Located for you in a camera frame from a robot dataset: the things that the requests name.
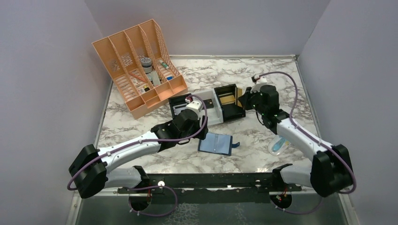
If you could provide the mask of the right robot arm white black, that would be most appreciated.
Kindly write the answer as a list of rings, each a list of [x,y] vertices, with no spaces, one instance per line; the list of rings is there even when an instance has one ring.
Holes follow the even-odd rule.
[[[274,169],[273,186],[283,188],[287,184],[298,184],[327,197],[356,185],[348,149],[341,144],[324,142],[302,128],[290,114],[280,109],[275,86],[248,87],[238,101],[245,110],[254,110],[267,129],[293,144],[312,163],[310,168],[285,164]]]

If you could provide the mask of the blue leather card holder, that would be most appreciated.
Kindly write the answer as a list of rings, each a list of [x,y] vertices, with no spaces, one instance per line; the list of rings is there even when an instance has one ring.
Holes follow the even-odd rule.
[[[232,149],[239,146],[240,142],[234,143],[231,135],[207,133],[206,138],[199,141],[198,151],[231,156]]]

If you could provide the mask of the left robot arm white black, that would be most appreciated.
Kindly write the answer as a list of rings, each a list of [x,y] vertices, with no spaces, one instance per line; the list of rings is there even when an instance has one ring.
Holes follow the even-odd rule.
[[[141,136],[116,146],[97,149],[84,146],[69,166],[71,180],[67,189],[81,198],[96,195],[110,183],[110,173],[136,158],[182,145],[190,139],[205,139],[208,116],[191,109],[182,110],[174,119],[158,124]]]

